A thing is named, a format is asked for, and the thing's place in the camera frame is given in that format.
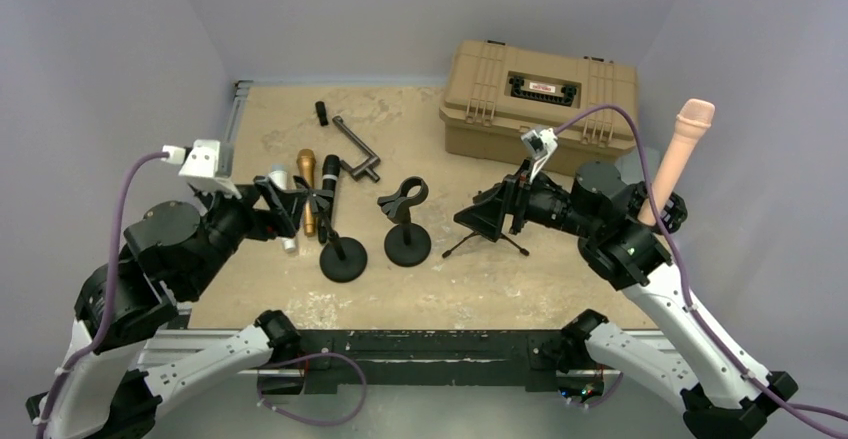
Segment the white microphone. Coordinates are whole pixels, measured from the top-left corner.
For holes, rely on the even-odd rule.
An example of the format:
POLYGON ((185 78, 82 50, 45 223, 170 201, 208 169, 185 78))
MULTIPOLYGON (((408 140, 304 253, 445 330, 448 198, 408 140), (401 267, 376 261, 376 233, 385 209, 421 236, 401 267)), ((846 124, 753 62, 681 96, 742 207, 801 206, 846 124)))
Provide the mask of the white microphone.
MULTIPOLYGON (((288 174, 283 165, 272 165, 268 177, 279 189, 287 189, 288 174)), ((280 242, 286 254, 294 255, 298 251, 297 239, 295 237, 280 237, 280 242)))

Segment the black tripod shock-mount stand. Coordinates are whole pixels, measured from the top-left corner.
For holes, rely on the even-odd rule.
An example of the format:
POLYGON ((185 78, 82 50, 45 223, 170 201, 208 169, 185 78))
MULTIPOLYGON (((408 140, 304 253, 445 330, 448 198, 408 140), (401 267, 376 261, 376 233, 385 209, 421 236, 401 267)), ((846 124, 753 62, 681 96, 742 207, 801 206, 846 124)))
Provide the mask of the black tripod shock-mount stand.
POLYGON ((514 247, 518 251, 518 253, 521 254, 522 256, 524 256, 524 257, 530 256, 530 251, 527 248, 521 246, 515 240, 511 239, 510 237, 508 237, 503 232, 501 232, 495 239, 491 239, 489 237, 482 235, 479 232, 474 231, 474 232, 469 233, 468 235, 466 235, 462 239, 460 239, 456 244, 454 244, 449 249, 445 250, 441 254, 441 258, 442 259, 449 258, 461 246, 465 245, 468 241, 470 241, 472 239, 480 239, 481 241, 486 241, 486 242, 489 242, 489 243, 505 242, 505 243, 511 245, 512 247, 514 247))

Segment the black microphone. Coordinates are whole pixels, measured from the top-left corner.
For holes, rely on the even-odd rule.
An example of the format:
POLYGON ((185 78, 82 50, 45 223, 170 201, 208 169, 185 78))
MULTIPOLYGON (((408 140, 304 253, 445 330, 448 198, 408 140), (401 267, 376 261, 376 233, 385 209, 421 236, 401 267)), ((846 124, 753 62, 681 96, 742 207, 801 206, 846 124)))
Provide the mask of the black microphone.
MULTIPOLYGON (((336 192, 339 175, 341 172, 340 158, 335 154, 329 154, 325 157, 322 164, 322 189, 336 192)), ((318 221, 318 240, 321 245, 324 245, 328 240, 327 226, 332 225, 333 205, 335 197, 328 200, 328 206, 325 209, 325 215, 318 221)))

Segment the black clip mic stand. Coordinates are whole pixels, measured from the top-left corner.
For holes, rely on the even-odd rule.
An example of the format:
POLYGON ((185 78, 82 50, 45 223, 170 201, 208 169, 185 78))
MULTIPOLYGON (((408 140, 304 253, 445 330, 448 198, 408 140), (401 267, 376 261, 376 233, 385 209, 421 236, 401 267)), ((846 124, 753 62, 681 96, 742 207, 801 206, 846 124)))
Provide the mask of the black clip mic stand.
MULTIPOLYGON (((308 204, 319 219, 325 215, 328 200, 334 193, 325 189, 313 189, 300 177, 308 189, 308 204)), ((365 270, 368 254, 363 244, 352 237, 341 237, 333 226, 327 226, 328 240, 324 245, 319 266, 322 274, 335 283, 348 283, 357 279, 365 270)))

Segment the black round-base mic stand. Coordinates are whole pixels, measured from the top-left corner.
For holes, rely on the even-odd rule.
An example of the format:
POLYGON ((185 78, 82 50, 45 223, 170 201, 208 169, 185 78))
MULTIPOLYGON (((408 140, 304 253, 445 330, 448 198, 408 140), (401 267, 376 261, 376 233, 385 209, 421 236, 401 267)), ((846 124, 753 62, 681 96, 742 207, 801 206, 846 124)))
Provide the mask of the black round-base mic stand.
POLYGON ((377 199, 381 212, 394 224, 386 234, 383 246, 386 256, 395 265, 417 266, 431 252, 429 233, 411 218, 411 208, 422 204, 428 194, 429 188, 424 179, 411 176, 400 184, 396 192, 377 199))

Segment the black shock-mount round stand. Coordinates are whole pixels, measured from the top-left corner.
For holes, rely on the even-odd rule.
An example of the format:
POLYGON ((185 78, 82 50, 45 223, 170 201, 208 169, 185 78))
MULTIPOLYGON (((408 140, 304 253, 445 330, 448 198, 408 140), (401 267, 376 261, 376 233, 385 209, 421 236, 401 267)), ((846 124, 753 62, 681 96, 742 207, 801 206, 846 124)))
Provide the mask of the black shock-mount round stand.
MULTIPOLYGON (((629 202, 629 212, 637 222, 639 222, 638 215, 643 206, 650 207, 645 182, 640 181, 633 184, 633 191, 629 202)), ((685 201, 676 192, 672 192, 664 204, 657 202, 657 207, 660 213, 660 221, 656 221, 650 227, 650 230, 655 234, 661 233, 659 223, 664 225, 669 234, 674 234, 688 218, 685 201)))

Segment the pink microphone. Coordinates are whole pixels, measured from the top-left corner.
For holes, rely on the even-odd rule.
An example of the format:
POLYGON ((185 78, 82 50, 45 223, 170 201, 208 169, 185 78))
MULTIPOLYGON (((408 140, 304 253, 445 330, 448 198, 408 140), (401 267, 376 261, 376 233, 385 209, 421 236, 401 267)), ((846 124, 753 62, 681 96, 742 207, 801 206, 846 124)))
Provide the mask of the pink microphone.
POLYGON ((714 114, 713 103, 696 98, 687 100, 677 114, 671 141, 652 181, 657 210, 670 198, 695 146, 711 127, 714 114))

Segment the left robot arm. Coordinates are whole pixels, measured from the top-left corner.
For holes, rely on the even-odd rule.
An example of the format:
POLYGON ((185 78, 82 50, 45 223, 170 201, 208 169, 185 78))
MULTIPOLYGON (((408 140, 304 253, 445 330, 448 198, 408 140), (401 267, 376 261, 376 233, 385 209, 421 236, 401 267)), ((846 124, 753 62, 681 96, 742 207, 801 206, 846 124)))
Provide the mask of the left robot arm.
POLYGON ((193 302, 246 240, 294 236, 309 186, 282 190, 258 176, 201 207, 161 203, 139 222, 116 226, 108 262, 84 282, 72 338, 50 389, 29 398, 40 438, 140 438, 176 406, 238 372, 284 368, 300 352, 288 317, 268 310, 231 337, 159 368, 134 363, 146 343, 193 302))

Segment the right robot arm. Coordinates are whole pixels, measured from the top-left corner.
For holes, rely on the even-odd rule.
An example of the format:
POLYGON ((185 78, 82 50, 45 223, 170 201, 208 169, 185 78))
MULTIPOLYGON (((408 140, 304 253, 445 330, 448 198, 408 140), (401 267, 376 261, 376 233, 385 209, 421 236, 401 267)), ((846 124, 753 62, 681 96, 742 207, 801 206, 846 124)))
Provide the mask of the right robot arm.
POLYGON ((613 367, 663 398, 697 438, 751 438, 798 386, 749 356, 686 293, 677 263, 641 223, 643 183, 624 182, 609 163, 581 165, 570 189, 528 163, 457 212, 454 221, 489 241, 532 222, 576 236, 590 269, 642 310, 673 345, 666 354, 625 333, 606 316, 586 310, 567 324, 544 356, 561 370, 590 361, 613 367))

